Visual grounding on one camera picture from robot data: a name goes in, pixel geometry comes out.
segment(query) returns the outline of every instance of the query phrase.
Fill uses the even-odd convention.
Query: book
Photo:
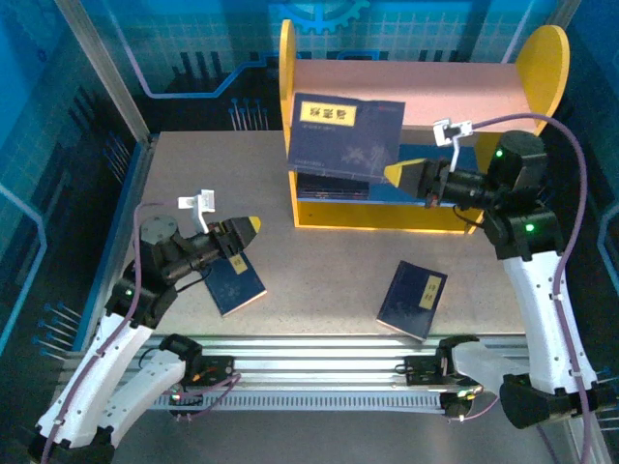
[[[230,259],[218,259],[202,271],[202,276],[221,316],[227,316],[267,293],[244,252]]]
[[[398,162],[404,103],[295,94],[288,167],[318,176],[387,183]]]
[[[330,200],[367,200],[369,183],[336,177],[297,175],[297,197]]]
[[[377,321],[424,341],[447,276],[400,261]]]

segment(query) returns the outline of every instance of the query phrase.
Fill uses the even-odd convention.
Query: gear logo
[[[339,0],[299,3],[286,1],[278,5],[280,19],[290,19],[301,27],[304,34],[325,30],[335,33],[338,26],[348,27],[351,19],[359,19],[361,9],[369,7],[369,0]]]

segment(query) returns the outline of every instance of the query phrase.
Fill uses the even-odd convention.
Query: robotic arm
[[[206,230],[183,238],[173,217],[151,217],[141,224],[142,285],[131,322],[122,326],[136,292],[133,263],[114,285],[95,339],[71,381],[39,419],[36,432],[26,439],[32,457],[41,459],[45,442],[53,436],[50,462],[109,463],[130,426],[162,393],[176,383],[188,385],[201,377],[201,346],[175,334],[167,337],[151,362],[112,396],[135,353],[176,300],[176,282],[193,271],[206,269],[217,259],[237,255],[253,240],[260,221],[257,217],[236,217],[200,228]],[[100,355],[104,342],[119,327],[122,330]],[[78,387],[68,398],[75,383]],[[68,407],[67,412],[58,420],[63,407]]]
[[[440,121],[434,128],[437,143],[456,145],[472,133],[470,123]],[[451,348],[451,369],[500,395],[510,422],[524,428],[547,420],[582,413],[575,376],[582,378],[590,410],[615,403],[609,386],[597,383],[575,324],[572,305],[561,274],[560,294],[553,291],[555,270],[564,251],[556,215],[537,201],[545,174],[542,140],[528,132],[503,134],[487,174],[455,169],[446,160],[416,159],[387,166],[385,176],[426,207],[453,202],[461,209],[484,210],[481,227],[497,258],[503,262],[514,289],[529,346],[530,370],[490,353],[479,341],[463,341]],[[554,299],[562,300],[567,329],[578,356],[575,373]]]

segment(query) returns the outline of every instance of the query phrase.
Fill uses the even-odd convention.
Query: yellow side panel
[[[498,132],[481,132],[480,138],[475,144],[475,158],[477,160],[477,167],[480,172],[487,173],[487,169],[490,166],[496,145],[499,143],[502,133]]]
[[[292,217],[294,219],[294,226],[299,227],[299,209],[297,207],[297,173],[294,171],[288,171],[288,184],[290,185],[290,201],[292,203]]]
[[[294,65],[297,59],[294,25],[290,19],[281,24],[280,36],[280,106],[286,155],[290,147],[290,116],[294,86]]]
[[[559,26],[538,28],[518,54],[516,68],[531,111],[552,116],[563,97],[570,70],[570,44],[565,31]],[[536,135],[545,124],[538,123]]]
[[[352,227],[369,229],[408,229],[465,233],[469,226],[449,207],[427,210],[422,206],[364,205],[346,203],[298,202],[299,225],[306,227]],[[472,220],[478,210],[462,213]]]

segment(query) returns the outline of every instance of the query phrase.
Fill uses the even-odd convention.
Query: white cable holder
[[[457,157],[460,154],[459,139],[473,135],[473,123],[471,121],[464,121],[462,123],[452,124],[452,120],[449,118],[441,119],[434,123],[433,130],[437,147],[454,146],[454,155],[452,156],[452,163],[449,167],[449,171],[454,172],[456,169]]]
[[[203,215],[215,212],[215,191],[202,189],[196,196],[179,196],[178,209],[192,209],[192,219],[195,228],[199,232],[207,234],[209,229]]]

